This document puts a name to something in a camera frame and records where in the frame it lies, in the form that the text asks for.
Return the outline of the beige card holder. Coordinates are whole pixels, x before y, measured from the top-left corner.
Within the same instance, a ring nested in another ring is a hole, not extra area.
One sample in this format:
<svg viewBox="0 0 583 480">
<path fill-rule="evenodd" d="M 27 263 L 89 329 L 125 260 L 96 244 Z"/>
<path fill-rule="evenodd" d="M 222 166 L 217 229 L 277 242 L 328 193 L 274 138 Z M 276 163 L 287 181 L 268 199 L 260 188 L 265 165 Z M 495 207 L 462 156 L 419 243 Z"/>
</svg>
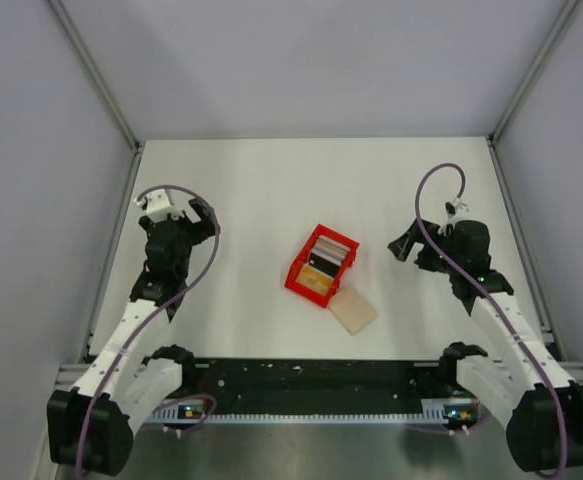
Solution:
<svg viewBox="0 0 583 480">
<path fill-rule="evenodd" d="M 351 336 L 377 317 L 375 308 L 354 287 L 339 290 L 330 300 L 328 310 Z"/>
</svg>

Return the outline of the red plastic card tray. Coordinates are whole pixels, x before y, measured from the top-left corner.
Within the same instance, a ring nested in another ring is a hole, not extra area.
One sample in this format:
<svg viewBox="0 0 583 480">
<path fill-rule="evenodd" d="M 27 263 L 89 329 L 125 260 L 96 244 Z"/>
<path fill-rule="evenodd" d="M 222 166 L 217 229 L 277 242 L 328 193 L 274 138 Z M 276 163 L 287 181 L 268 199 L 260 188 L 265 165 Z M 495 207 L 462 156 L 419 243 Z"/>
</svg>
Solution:
<svg viewBox="0 0 583 480">
<path fill-rule="evenodd" d="M 358 248 L 357 241 L 318 224 L 291 263 L 284 287 L 326 308 L 353 265 Z"/>
</svg>

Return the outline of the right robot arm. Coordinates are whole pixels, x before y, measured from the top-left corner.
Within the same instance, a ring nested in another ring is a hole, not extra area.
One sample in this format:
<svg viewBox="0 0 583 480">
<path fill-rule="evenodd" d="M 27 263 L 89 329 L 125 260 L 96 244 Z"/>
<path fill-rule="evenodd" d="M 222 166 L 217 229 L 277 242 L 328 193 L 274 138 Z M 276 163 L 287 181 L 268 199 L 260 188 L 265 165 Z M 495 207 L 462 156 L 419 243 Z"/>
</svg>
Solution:
<svg viewBox="0 0 583 480">
<path fill-rule="evenodd" d="M 506 277 L 492 268 L 487 225 L 414 221 L 388 249 L 404 262 L 415 245 L 422 247 L 418 268 L 448 276 L 454 297 L 502 363 L 476 345 L 455 342 L 440 358 L 440 388 L 452 396 L 467 390 L 486 407 L 521 470 L 551 476 L 583 466 L 583 385 L 552 356 Z"/>
</svg>

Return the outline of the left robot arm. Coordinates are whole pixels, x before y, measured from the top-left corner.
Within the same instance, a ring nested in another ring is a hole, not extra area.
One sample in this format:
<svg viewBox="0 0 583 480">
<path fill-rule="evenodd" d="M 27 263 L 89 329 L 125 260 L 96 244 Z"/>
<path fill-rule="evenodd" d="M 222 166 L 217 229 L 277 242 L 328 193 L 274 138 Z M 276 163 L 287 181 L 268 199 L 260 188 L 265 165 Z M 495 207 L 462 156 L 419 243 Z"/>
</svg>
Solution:
<svg viewBox="0 0 583 480">
<path fill-rule="evenodd" d="M 54 390 L 46 406 L 50 459 L 73 467 L 77 478 L 119 474 L 136 433 L 163 400 L 197 387 L 198 374 L 187 366 L 191 353 L 169 339 L 198 283 L 188 278 L 192 250 L 217 241 L 220 226 L 199 196 L 188 202 L 196 220 L 175 207 L 167 189 L 143 193 L 136 203 L 145 259 L 121 319 L 86 371 L 68 389 Z"/>
</svg>

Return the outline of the stack of upright cards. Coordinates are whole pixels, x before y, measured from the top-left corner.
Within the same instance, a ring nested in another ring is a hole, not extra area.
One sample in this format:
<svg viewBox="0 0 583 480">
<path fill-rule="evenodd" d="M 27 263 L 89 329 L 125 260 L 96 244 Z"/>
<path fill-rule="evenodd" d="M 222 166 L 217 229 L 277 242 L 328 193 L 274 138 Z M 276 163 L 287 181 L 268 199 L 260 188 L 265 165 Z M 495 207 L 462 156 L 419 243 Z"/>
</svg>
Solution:
<svg viewBox="0 0 583 480">
<path fill-rule="evenodd" d="M 341 265 L 347 259 L 349 254 L 349 251 L 344 247 L 333 243 L 329 239 L 321 237 L 316 240 L 312 252 L 337 265 Z"/>
</svg>

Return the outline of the gold credit card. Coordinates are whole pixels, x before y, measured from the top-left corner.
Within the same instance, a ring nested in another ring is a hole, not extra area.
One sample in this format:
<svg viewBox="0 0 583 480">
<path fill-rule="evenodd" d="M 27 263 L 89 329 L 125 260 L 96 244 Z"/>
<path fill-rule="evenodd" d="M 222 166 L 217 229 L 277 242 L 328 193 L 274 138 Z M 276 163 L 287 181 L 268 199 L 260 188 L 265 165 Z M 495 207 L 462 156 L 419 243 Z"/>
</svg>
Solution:
<svg viewBox="0 0 583 480">
<path fill-rule="evenodd" d="M 310 265 L 304 265 L 296 277 L 296 282 L 319 295 L 326 296 L 333 284 L 333 278 Z"/>
</svg>

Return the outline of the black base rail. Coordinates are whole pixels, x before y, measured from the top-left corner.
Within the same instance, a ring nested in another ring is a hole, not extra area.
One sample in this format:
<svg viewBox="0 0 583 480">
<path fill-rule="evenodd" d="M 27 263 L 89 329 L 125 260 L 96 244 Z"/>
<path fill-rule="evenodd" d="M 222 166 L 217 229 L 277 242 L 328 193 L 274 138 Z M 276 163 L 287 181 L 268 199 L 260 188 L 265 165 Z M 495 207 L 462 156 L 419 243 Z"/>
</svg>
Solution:
<svg viewBox="0 0 583 480">
<path fill-rule="evenodd" d="M 436 363 L 391 360 L 199 358 L 184 367 L 180 393 L 207 393 L 218 415 L 421 413 L 447 400 Z"/>
</svg>

